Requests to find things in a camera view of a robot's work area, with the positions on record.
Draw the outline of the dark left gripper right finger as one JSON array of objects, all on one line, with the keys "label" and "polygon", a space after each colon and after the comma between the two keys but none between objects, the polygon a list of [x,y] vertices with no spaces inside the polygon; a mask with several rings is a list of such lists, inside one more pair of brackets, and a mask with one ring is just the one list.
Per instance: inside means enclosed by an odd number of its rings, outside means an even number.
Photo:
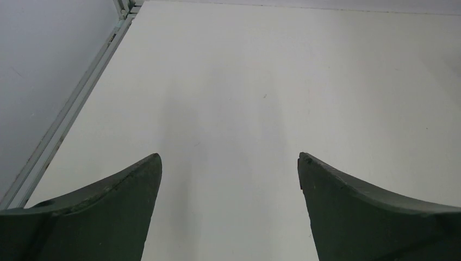
[{"label": "dark left gripper right finger", "polygon": [[460,208],[382,189],[305,152],[297,169],[319,260],[460,260]]}]

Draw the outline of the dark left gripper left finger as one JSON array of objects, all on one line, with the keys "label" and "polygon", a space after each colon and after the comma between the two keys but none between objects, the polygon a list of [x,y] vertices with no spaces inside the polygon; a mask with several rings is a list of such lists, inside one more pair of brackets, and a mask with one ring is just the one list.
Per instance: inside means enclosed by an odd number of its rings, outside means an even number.
[{"label": "dark left gripper left finger", "polygon": [[1,211],[1,260],[140,260],[161,177],[154,153],[68,194]]}]

